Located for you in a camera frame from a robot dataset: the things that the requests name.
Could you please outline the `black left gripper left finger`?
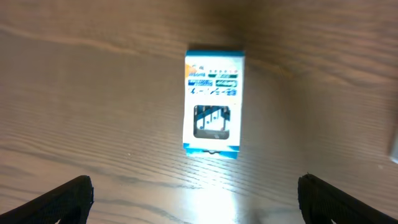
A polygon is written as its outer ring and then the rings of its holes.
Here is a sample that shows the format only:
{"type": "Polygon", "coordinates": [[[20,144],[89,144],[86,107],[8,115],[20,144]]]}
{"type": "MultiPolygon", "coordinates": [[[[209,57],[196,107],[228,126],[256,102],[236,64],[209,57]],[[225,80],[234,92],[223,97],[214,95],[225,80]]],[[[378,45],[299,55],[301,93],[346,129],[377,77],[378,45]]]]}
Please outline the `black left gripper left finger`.
{"type": "Polygon", "coordinates": [[[1,215],[1,224],[85,224],[94,203],[94,188],[87,175],[1,215]]]}

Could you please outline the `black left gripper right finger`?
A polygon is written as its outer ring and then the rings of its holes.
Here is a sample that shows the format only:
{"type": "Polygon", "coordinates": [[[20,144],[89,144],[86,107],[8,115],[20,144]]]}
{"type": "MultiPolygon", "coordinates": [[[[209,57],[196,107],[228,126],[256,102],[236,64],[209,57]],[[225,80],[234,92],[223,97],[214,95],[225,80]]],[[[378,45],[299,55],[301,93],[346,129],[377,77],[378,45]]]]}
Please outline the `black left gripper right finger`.
{"type": "Polygon", "coordinates": [[[396,219],[312,174],[298,179],[298,203],[306,224],[397,224],[396,219]]]}

